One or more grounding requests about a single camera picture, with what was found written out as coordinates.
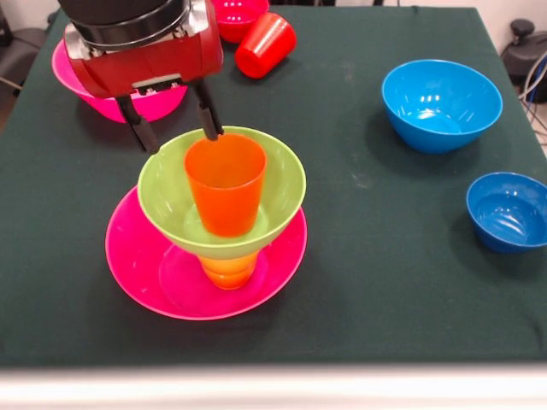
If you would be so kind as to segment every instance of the orange cup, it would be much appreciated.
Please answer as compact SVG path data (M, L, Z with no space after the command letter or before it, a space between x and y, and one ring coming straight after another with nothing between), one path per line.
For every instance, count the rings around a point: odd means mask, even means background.
M258 252L241 258L218 261L198 256L211 282L224 290L234 290L246 284L255 270Z
M204 138L186 152L185 170L205 228L221 237L244 235L255 224L266 152L243 135Z

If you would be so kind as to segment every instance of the green bowl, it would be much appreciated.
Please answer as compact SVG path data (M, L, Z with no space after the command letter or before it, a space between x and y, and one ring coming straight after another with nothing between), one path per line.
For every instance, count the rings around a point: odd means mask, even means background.
M170 241L194 255L233 259L270 244L291 222L306 193L306 175L298 157L284 143L264 132L225 126L245 135L266 151L268 165L261 205L251 231L240 237L218 237L203 227L184 168L185 152L203 130L182 134L151 156L138 177L138 200L148 220Z

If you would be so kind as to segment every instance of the wall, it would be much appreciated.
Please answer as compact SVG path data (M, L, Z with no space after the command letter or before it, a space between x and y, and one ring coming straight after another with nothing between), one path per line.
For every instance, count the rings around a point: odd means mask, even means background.
M509 23L517 18L534 22L538 30L547 30L547 0L400 0L402 6L476 7L498 50L511 41ZM338 6L370 5L371 0L337 0ZM397 0L385 0L397 5Z
M57 0L2 0L0 5L12 31L46 28L48 15L59 8Z

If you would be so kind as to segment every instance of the dark green tablecloth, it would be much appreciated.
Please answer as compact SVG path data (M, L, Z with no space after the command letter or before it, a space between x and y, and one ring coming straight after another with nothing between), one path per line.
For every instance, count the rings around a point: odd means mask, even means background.
M279 8L298 47L251 81L226 51L210 80L225 124L288 143L308 175L309 244L294 279L252 312L192 323L117 286L103 240L146 154L130 131L50 69L64 16L36 60L0 149L0 364L506 361L547 357L547 253L495 255L475 239L465 192L483 173L543 181L547 162L473 9ZM418 58L477 68L503 94L477 142L422 155L391 129L385 74ZM154 123L198 126L190 93Z

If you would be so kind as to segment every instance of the dark blue bowl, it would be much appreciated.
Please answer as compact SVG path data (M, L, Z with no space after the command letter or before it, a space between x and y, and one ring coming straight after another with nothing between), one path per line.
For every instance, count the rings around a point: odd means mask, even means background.
M503 110L494 83L450 61L419 60L396 67L384 79L382 97L399 136L428 154L471 143Z
M518 173L489 173L468 190L468 212L483 243L513 253L547 245L547 186Z

